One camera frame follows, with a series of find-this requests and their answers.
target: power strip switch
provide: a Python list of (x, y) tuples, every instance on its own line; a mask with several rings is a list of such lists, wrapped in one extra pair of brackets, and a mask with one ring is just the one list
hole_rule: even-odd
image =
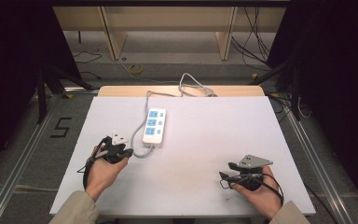
[(159, 148), (161, 146), (166, 116), (166, 109), (149, 109), (143, 139), (146, 147)]

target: floor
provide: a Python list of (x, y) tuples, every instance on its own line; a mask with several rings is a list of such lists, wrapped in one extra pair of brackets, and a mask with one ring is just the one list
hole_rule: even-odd
[[(251, 59), (245, 59), (245, 61), (256, 68), (245, 68), (242, 54), (234, 48), (230, 49), (228, 60), (221, 61), (213, 33), (130, 33), (118, 61), (111, 60), (103, 33), (81, 32), (81, 43), (78, 42), (78, 32), (65, 32), (65, 36), (73, 54), (78, 54), (75, 60), (78, 62), (79, 70), (84, 72), (82, 73), (83, 79), (96, 86), (119, 85), (125, 83), (123, 80), (133, 82), (133, 77), (122, 68), (122, 65), (131, 64), (144, 66), (145, 73), (141, 78), (150, 76), (159, 80), (166, 78), (166, 80), (178, 81), (177, 78), (181, 76), (178, 71), (182, 71), (182, 73), (190, 72), (195, 78), (200, 75), (201, 79), (205, 80), (204, 84), (223, 82), (208, 78), (208, 75), (212, 76), (216, 71), (222, 73), (235, 71), (240, 74), (241, 81), (244, 82), (251, 81), (253, 75), (262, 76), (266, 72), (257, 69), (264, 68), (259, 61)], [(234, 37), (241, 43), (245, 42), (247, 36), (248, 34), (234, 34)], [(263, 42), (269, 48), (274, 34), (262, 34), (262, 37)], [(250, 40), (247, 49), (262, 57), (258, 53), (259, 49), (254, 38)], [(118, 77), (107, 76), (111, 74), (111, 69), (116, 69), (115, 74), (118, 74)], [(248, 69), (246, 74), (242, 72), (244, 69)], [(101, 76), (102, 79), (91, 74), (91, 70), (94, 75)], [(275, 81), (276, 78), (273, 78), (263, 83), (263, 89), (272, 91)], [(77, 88), (71, 82), (64, 81), (63, 84), (68, 90)], [(0, 214), (0, 223), (48, 223), (51, 219), (48, 213), (49, 208), (54, 201), (64, 169), (71, 158), (73, 146), (94, 95), (95, 92), (85, 94), (73, 91), (64, 98), (51, 96), (48, 101), (51, 117), (42, 125), (36, 125), (37, 99), (34, 98), (30, 102), (17, 131), (8, 140), (7, 149), (0, 155), (1, 190), (11, 177), (13, 169), (17, 167), (19, 159), (24, 158), (23, 152), (28, 148), (32, 149), (32, 153), (27, 157), (26, 167), (20, 173), (19, 183), (5, 204), (6, 209), (3, 214)], [(276, 102), (271, 101), (271, 104), (276, 110), (281, 109), (281, 105)], [(358, 192), (337, 158), (334, 157), (317, 120), (311, 117), (295, 122), (291, 113), (286, 110), (277, 113), (276, 116), (304, 182), (316, 192), (316, 196), (320, 197), (333, 213), (341, 216), (340, 223), (358, 223)], [(62, 131), (55, 129), (57, 120), (68, 117), (71, 119), (62, 122), (62, 125), (70, 127), (66, 137), (51, 138), (54, 134), (62, 134)], [(43, 134), (36, 136), (35, 130)], [(301, 140), (299, 136), (306, 136), (306, 141)], [(30, 139), (34, 139), (34, 146), (30, 146), (30, 143), (33, 143)], [(310, 197), (317, 214), (309, 217), (309, 221), (334, 223), (315, 195), (310, 193)], [(337, 203), (338, 208), (331, 205), (334, 203)], [(263, 219), (255, 217), (250, 222), (262, 223)], [(217, 223), (217, 221), (219, 223), (246, 223), (249, 220), (199, 219), (197, 223)], [(125, 219), (120, 223), (172, 223), (172, 221), (170, 219)]]

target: person's left hand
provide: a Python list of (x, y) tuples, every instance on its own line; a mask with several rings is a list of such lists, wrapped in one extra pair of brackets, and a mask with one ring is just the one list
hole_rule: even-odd
[(111, 164), (100, 158), (94, 162), (89, 170), (86, 193), (96, 202), (105, 189), (110, 187), (116, 180), (120, 171), (127, 165), (128, 158)]

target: gray carpet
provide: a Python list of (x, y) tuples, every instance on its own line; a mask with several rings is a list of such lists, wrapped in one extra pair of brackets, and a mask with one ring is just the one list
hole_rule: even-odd
[[(87, 71), (101, 76), (97, 79), (90, 74), (82, 74), (84, 81), (94, 86), (103, 85), (168, 85), (169, 83), (153, 83), (135, 80), (128, 75), (120, 64), (82, 64), (78, 65), (80, 71)], [(265, 72), (247, 68), (245, 65), (194, 65), (194, 64), (144, 64), (144, 72), (138, 78), (148, 78), (159, 81), (179, 81), (184, 72), (193, 75), (205, 85), (246, 85), (252, 81), (251, 74), (261, 76)], [(272, 91), (276, 79), (273, 78), (262, 87), (265, 91)], [(65, 86), (75, 86), (69, 81), (63, 81)], [(22, 175), (20, 184), (35, 187), (35, 190), (18, 188), (11, 197), (7, 208), (0, 219), (0, 223), (48, 223), (51, 216), (48, 214), (56, 190), (61, 184), (66, 166), (72, 156), (80, 130), (87, 116), (92, 101), (91, 94), (74, 94), (72, 98), (62, 98), (59, 106), (52, 114), (52, 118), (43, 134), (33, 157)], [(272, 102), (276, 111), (280, 106)], [(37, 101), (33, 100), (29, 108), (24, 111), (16, 132), (8, 142), (7, 149), (0, 155), (0, 185), (5, 183), (11, 169), (25, 148), (37, 121)], [(283, 135), (295, 159), (298, 171), (304, 182), (309, 185), (317, 195), (328, 205), (318, 180), (310, 167), (310, 163), (296, 137), (295, 132), (284, 112), (278, 113)], [(62, 134), (62, 130), (55, 130), (59, 118), (64, 120), (62, 125), (69, 127), (64, 138), (51, 138), (54, 134)], [(333, 153), (318, 126), (317, 120), (302, 119), (302, 124), (312, 140), (320, 158), (323, 160), (328, 174), (337, 187), (339, 194), (348, 206), (349, 213), (358, 223), (358, 192), (356, 187), (346, 175), (340, 162)], [(309, 217), (311, 223), (333, 223), (330, 216), (321, 204), (310, 196), (317, 208), (317, 214)], [(263, 218), (252, 218), (252, 223), (262, 223)]]

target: white plug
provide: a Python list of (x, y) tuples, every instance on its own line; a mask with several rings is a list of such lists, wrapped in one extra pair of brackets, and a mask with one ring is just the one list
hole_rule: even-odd
[(116, 131), (113, 131), (113, 134), (112, 134), (112, 145), (113, 146), (124, 144), (128, 141), (129, 140), (126, 137), (124, 137), (121, 134), (116, 133)]
[(161, 146), (166, 115), (166, 109), (149, 109), (143, 138), (146, 147), (159, 148)]

